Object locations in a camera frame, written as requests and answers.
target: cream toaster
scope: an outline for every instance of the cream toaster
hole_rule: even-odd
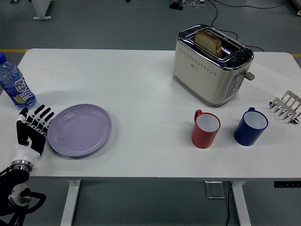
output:
[[[221,57],[194,42],[194,35],[200,30],[211,32],[221,40]],[[238,93],[244,78],[254,79],[248,72],[253,58],[253,52],[246,46],[210,26],[199,24],[178,34],[173,72],[209,105],[221,106]]]

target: purple plate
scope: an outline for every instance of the purple plate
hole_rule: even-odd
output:
[[[109,114],[96,105],[75,105],[61,111],[50,123],[48,141],[58,153],[80,157],[99,149],[109,138]]]

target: white table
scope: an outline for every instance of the white table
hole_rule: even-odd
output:
[[[300,68],[287,53],[255,53],[254,61],[298,82]],[[269,110],[274,97],[246,82],[230,102],[205,105],[173,75],[174,51],[31,49],[19,68],[37,96],[38,107],[55,113],[77,104],[95,104],[112,118],[111,136],[95,153],[70,159],[46,142],[31,177],[70,182],[62,225],[71,225],[80,180],[177,178],[232,180],[241,225],[250,225],[242,185],[248,180],[301,180],[300,125],[286,124]],[[249,108],[263,112],[269,126],[250,147],[233,132]],[[208,149],[191,141],[197,109],[216,114],[221,129]],[[14,155],[18,109],[5,92],[0,96],[0,168]]]

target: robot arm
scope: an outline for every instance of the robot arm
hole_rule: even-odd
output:
[[[29,116],[27,108],[20,112],[16,122],[18,145],[14,148],[15,156],[10,166],[0,173],[0,216],[15,213],[11,221],[21,219],[17,225],[22,225],[25,215],[37,210],[46,199],[44,194],[33,193],[23,184],[28,180],[35,160],[43,153],[48,127],[54,116],[53,112],[49,113],[50,108],[39,114],[44,107],[40,106]],[[31,197],[40,201],[28,209]],[[0,225],[8,224],[0,220]]]

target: table leg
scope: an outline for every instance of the table leg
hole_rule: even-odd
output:
[[[246,207],[246,201],[242,186],[246,181],[233,181],[232,191],[236,204],[236,210],[238,214],[239,223],[241,226],[251,226],[248,209]]]
[[[34,20],[51,19],[51,16],[45,16],[50,2],[51,0],[32,0],[32,5],[37,14],[37,16],[33,18]]]
[[[69,184],[69,190],[66,198],[66,204],[63,212],[61,226],[71,226],[73,214],[76,206],[77,195],[79,193],[80,180],[66,180]]]

